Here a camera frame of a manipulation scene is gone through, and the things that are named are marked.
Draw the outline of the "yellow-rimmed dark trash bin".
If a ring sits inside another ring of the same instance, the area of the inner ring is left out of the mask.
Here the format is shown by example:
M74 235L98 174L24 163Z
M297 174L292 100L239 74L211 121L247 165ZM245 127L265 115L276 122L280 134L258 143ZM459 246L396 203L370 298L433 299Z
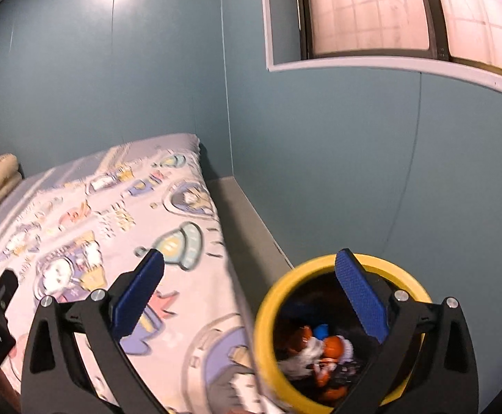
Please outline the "yellow-rimmed dark trash bin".
M393 263L358 253L357 260L363 268L405 290L415 301L431 302L425 288L411 274ZM282 305L298 287L306 282L334 271L333 254L319 256L298 265L279 278L263 299L254 330L254 353L259 376L282 404L294 413L330 413L332 408L306 398L285 378L276 364L274 353L274 326Z

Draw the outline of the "window with dark frame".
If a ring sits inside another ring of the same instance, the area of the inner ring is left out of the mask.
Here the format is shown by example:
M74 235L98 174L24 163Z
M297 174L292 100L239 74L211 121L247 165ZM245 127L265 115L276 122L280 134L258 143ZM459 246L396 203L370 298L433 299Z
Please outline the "window with dark frame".
M502 0L261 0L270 71L369 67L502 93Z

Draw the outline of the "grey bed base ledge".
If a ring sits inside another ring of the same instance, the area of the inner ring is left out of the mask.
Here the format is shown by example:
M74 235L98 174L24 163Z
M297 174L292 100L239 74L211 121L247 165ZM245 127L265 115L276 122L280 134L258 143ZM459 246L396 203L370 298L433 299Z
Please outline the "grey bed base ledge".
M227 252L245 301L256 314L272 285L293 265L233 177L209 180Z

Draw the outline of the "cartoon space print bedsheet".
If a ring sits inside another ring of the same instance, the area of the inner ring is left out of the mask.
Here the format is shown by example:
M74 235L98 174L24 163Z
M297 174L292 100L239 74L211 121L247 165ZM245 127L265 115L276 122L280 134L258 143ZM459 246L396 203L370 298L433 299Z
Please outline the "cartoon space print bedsheet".
M40 300L106 290L150 249L165 274L122 348L171 413L273 413L261 393L246 303L199 163L174 134L126 143L25 178L0 204L0 275L16 344L2 364L14 390Z

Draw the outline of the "trash inside bin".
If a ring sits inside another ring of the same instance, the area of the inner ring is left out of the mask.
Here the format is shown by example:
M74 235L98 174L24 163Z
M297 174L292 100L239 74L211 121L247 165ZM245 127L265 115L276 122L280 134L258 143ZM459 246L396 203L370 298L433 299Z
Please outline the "trash inside bin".
M363 363L344 335L316 334L305 325L289 334L277 352L284 377L318 403L342 401L360 376Z

